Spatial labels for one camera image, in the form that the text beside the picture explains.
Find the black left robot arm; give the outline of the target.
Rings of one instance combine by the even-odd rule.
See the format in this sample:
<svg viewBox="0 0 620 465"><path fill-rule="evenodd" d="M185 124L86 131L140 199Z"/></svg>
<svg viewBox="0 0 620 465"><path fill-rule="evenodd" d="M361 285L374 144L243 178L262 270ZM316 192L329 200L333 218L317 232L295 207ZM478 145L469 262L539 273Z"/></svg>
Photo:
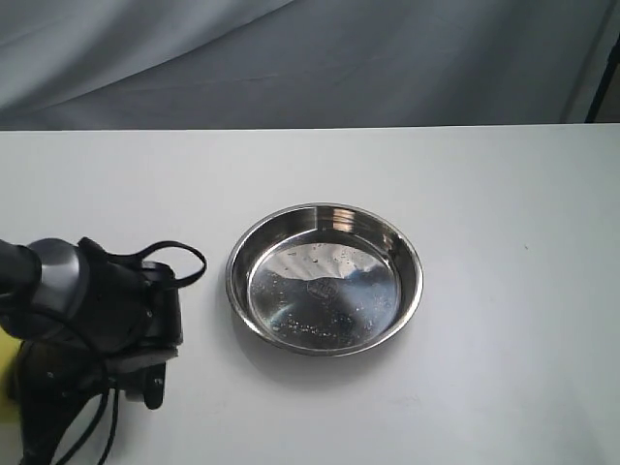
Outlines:
<svg viewBox="0 0 620 465"><path fill-rule="evenodd" d="M19 341L8 364L22 462L51 464L86 404L121 397L158 409L182 342L182 281L148 250L114 255L84 238L1 246L1 327Z"/></svg>

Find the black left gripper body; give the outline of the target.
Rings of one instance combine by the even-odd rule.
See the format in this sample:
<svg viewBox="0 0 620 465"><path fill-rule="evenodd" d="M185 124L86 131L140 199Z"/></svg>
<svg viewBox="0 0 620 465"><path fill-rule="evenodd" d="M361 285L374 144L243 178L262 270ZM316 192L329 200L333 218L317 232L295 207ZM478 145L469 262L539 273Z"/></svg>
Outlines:
<svg viewBox="0 0 620 465"><path fill-rule="evenodd" d="M21 344L12 366L12 399L17 404L22 464L50 464L69 426L94 397L95 414L74 444L57 462L66 464L90 439L111 408L104 464L114 444L120 402L118 372L112 362L126 351L124 343L100 344L96 353L81 346L45 342Z"/></svg>

